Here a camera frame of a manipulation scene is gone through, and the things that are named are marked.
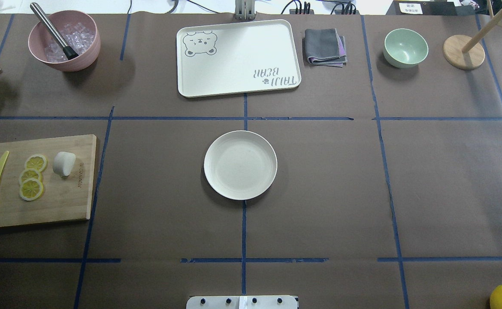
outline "cutting board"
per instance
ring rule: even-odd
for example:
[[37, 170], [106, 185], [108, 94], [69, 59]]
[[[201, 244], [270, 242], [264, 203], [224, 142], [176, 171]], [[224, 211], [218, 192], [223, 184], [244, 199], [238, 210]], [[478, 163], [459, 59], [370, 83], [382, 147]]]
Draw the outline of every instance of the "cutting board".
[[[89, 219], [96, 148], [94, 135], [0, 143], [0, 157], [9, 151], [0, 180], [0, 227]], [[74, 168], [66, 179], [53, 172], [53, 160], [60, 151], [76, 155]], [[48, 161], [42, 172], [45, 191], [37, 200], [24, 201], [19, 196], [18, 178], [26, 159], [36, 154]]]

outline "gray towel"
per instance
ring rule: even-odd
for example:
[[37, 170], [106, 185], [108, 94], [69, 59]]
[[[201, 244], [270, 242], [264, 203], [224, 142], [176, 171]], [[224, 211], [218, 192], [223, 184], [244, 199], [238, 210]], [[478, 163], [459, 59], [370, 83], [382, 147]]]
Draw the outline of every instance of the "gray towel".
[[347, 62], [345, 37], [337, 29], [306, 29], [304, 53], [311, 64], [342, 67]]

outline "wooden stand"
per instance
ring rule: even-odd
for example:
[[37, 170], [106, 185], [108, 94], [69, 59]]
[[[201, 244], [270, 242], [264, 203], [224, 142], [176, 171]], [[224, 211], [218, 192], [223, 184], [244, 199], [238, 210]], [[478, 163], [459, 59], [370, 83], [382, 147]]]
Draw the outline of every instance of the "wooden stand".
[[486, 53], [479, 41], [502, 20], [502, 9], [474, 37], [453, 35], [444, 42], [445, 59], [454, 67], [473, 70], [484, 62]]

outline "wooden dowel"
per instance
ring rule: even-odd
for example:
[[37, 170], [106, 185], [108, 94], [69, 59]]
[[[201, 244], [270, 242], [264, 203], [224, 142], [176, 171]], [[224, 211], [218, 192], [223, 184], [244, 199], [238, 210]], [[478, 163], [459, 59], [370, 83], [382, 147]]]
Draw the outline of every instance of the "wooden dowel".
[[[493, 6], [491, 4], [491, 0], [488, 0], [488, 11], [490, 12], [490, 16], [493, 17]], [[498, 23], [497, 25], [502, 28], [502, 23]]]
[[474, 36], [468, 43], [466, 43], [461, 51], [464, 53], [467, 53], [472, 49], [474, 45], [476, 45], [483, 37], [486, 36], [486, 34], [494, 27], [496, 26], [500, 21], [502, 20], [502, 9], [493, 16], [492, 20], [490, 20], [489, 23], [487, 23], [482, 29]]

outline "power strip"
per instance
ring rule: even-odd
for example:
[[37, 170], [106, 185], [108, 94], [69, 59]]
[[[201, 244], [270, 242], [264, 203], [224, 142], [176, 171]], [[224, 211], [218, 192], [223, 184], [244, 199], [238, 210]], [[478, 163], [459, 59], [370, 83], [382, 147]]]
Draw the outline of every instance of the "power strip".
[[[343, 14], [342, 12], [343, 12], [343, 10], [335, 10], [335, 12], [333, 12], [333, 13], [335, 15], [341, 15], [341, 14]], [[358, 10], [356, 10], [356, 15], [360, 15], [360, 12]]]
[[[290, 9], [289, 13], [290, 14], [296, 14], [296, 9]], [[314, 14], [314, 10], [313, 9], [310, 9], [310, 14]]]

